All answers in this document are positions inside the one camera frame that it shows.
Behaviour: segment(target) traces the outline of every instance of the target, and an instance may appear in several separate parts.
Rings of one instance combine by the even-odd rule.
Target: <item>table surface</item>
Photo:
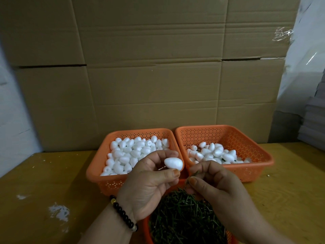
[[[275,165],[245,183],[257,208],[296,243],[325,244],[325,152],[304,143],[261,146]],[[0,178],[0,243],[77,243],[108,204],[85,178],[95,153],[37,153]],[[142,228],[131,243],[145,243]]]

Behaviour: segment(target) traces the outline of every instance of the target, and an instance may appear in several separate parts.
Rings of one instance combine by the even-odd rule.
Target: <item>right hand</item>
[[[212,205],[221,223],[239,241],[255,242],[257,235],[265,232],[268,224],[235,174],[215,161],[198,163],[189,171],[199,173],[189,178],[187,193],[201,194]]]

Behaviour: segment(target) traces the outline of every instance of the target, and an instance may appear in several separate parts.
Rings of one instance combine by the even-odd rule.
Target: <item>beaded bracelet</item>
[[[122,217],[122,219],[126,223],[126,225],[132,230],[132,232],[137,232],[139,229],[138,224],[136,223],[134,225],[134,223],[131,221],[131,219],[129,219],[128,215],[125,214],[125,211],[122,210],[122,207],[119,206],[119,203],[116,202],[116,197],[114,195],[111,195],[110,200],[111,200],[111,203],[112,203],[114,209],[116,209],[117,213],[120,214],[120,216]]]

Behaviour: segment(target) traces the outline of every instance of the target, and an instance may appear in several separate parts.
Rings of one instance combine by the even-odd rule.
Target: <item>orange basket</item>
[[[178,188],[184,188],[185,181],[186,181],[186,179],[180,179],[177,185],[172,186],[168,190],[166,190],[165,195],[171,191],[177,190]],[[150,220],[150,215],[143,220],[143,232],[144,232],[144,236],[146,238],[147,244],[154,244],[151,239],[151,234],[150,234],[150,229],[149,229],[149,220]],[[227,240],[228,240],[227,244],[238,244],[238,241],[234,238],[234,236],[229,231],[226,231],[226,234],[227,234]]]
[[[137,136],[140,136],[141,138],[150,139],[153,135],[156,135],[158,139],[168,139],[169,149],[178,151],[178,158],[183,161],[184,168],[184,160],[182,158],[174,134],[171,130],[166,128],[153,128],[116,131],[108,134],[105,137],[103,143],[100,145],[100,148],[96,152],[93,160],[87,168],[87,179],[91,182],[97,183],[104,195],[109,196],[111,194],[117,194],[119,188],[123,185],[124,181],[126,180],[127,175],[100,176],[100,174],[103,172],[103,168],[106,166],[105,162],[107,160],[107,154],[111,152],[111,142],[118,137],[121,139],[124,139],[126,137],[134,139]]]
[[[252,163],[226,164],[225,168],[236,174],[242,182],[256,180],[264,167],[274,164],[272,156],[237,128],[228,125],[178,127],[175,136],[184,158],[186,169],[194,165],[189,160],[187,149],[191,145],[220,143],[225,149],[236,150],[238,157],[250,157]]]

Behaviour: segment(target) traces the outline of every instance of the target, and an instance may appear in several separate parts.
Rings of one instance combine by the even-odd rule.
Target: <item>orange plastic basket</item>
[[[171,191],[177,190],[178,188],[184,188],[185,181],[186,181],[186,179],[180,179],[178,184],[175,186],[172,186],[168,190],[166,190],[165,194],[167,194]],[[151,239],[151,234],[150,234],[150,229],[149,229],[149,220],[150,220],[150,215],[143,220],[143,232],[144,232],[144,236],[146,238],[147,244],[154,244]],[[229,231],[226,231],[226,234],[227,234],[227,239],[228,239],[227,244],[238,244],[238,241],[234,238],[234,236]]]
[[[103,172],[103,168],[106,166],[105,162],[107,160],[107,154],[111,152],[111,142],[114,141],[117,137],[120,137],[121,139],[124,139],[126,137],[134,139],[137,136],[140,136],[141,138],[150,139],[153,135],[156,135],[158,139],[164,138],[169,140],[169,149],[178,151],[178,158],[183,161],[184,168],[184,160],[182,158],[174,134],[171,130],[166,128],[153,128],[116,131],[108,134],[105,137],[103,143],[100,145],[100,148],[96,152],[93,160],[87,168],[87,179],[91,182],[97,183],[104,195],[109,196],[111,194],[117,194],[119,188],[123,185],[124,181],[126,180],[127,175],[100,176],[100,174]]]
[[[175,135],[186,169],[194,165],[189,160],[187,149],[205,141],[220,143],[228,150],[236,150],[237,156],[250,157],[252,163],[227,164],[225,168],[235,173],[242,182],[256,180],[264,167],[274,164],[272,156],[237,128],[228,125],[178,127]]]

